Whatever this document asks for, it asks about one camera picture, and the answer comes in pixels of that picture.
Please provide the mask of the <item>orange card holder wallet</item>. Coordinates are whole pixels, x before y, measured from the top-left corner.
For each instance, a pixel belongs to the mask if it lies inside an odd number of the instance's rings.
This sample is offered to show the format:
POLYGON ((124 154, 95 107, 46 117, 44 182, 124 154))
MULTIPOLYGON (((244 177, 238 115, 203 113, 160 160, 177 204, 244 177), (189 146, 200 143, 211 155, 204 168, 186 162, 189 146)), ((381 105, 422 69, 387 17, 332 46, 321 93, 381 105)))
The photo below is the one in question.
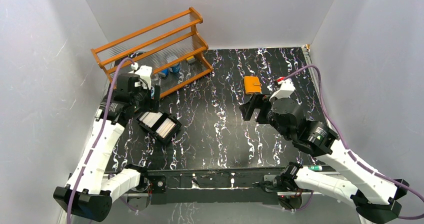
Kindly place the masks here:
POLYGON ((252 94, 262 92, 262 84, 260 82, 259 77, 257 76, 244 76, 243 84, 244 84, 244 93, 246 95, 252 95, 252 94))

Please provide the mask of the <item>white card stack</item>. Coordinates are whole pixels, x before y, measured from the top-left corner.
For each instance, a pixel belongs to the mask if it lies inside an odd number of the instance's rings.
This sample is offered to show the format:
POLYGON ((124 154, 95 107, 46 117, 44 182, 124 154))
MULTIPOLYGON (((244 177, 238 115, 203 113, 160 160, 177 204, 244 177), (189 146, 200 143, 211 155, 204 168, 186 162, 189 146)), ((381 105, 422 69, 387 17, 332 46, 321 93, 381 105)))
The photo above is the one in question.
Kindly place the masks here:
POLYGON ((176 124, 169 118, 165 119, 164 122, 157 128, 156 133, 159 137, 165 139, 176 124))
POLYGON ((139 121, 151 128, 158 122, 158 120, 162 117, 161 112, 145 112, 140 118, 139 121))

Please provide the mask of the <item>black card tray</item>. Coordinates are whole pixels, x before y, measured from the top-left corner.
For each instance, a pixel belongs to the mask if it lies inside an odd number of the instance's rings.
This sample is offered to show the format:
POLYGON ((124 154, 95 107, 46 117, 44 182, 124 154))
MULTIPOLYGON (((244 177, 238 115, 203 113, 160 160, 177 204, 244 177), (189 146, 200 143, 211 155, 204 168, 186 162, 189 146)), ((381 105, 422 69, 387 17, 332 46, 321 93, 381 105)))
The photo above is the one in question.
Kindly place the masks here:
POLYGON ((166 146, 168 145, 173 137, 180 131, 182 124, 179 122, 179 120, 172 114, 167 113, 167 112, 158 112, 158 113, 162 113, 162 117, 158 120, 158 122, 156 122, 154 124, 153 127, 149 128, 148 126, 142 124, 139 121, 139 118, 146 112, 142 112, 140 113, 135 120, 137 121, 137 123, 141 126, 141 128, 148 134, 152 135, 152 137, 158 141, 159 143, 161 143, 162 145, 166 146), (156 130, 158 129, 158 127, 166 120, 166 119, 170 119, 175 123, 175 127, 172 129, 172 131, 168 134, 168 136, 166 138, 161 138, 157 133, 156 130))

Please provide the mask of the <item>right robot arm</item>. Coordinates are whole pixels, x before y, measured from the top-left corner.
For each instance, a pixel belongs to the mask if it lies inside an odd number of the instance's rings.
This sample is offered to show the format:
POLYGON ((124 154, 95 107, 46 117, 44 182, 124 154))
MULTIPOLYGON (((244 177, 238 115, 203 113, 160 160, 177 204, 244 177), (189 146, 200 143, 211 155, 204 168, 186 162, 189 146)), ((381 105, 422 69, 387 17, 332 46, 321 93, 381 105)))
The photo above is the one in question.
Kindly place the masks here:
POLYGON ((290 162, 281 174, 265 175, 258 185, 267 192, 319 192, 351 207, 375 224, 400 217, 399 199, 407 194, 403 179, 388 181, 374 168, 343 146, 338 134, 326 123, 306 118, 303 107, 291 99, 295 87, 290 80, 278 80, 273 94, 254 93, 240 105, 242 118, 249 121, 259 110, 256 122, 269 124, 299 151, 328 164, 342 175, 335 178, 290 162))

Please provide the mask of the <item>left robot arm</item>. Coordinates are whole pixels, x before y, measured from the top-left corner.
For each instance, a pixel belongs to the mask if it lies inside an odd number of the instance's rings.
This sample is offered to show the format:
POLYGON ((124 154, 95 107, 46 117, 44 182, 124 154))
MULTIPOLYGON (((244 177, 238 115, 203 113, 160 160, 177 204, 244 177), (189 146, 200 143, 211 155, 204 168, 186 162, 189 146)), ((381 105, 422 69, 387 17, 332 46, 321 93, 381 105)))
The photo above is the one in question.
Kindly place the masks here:
POLYGON ((131 71, 112 79, 107 94, 94 116, 92 131, 75 171, 64 186, 54 190, 54 200, 66 211, 66 222, 72 216, 102 222, 113 202, 128 191, 145 192, 150 181, 147 169, 127 164, 108 179, 104 178, 112 152, 137 114, 157 111, 159 86, 152 86, 153 69, 147 65, 131 65, 131 71))

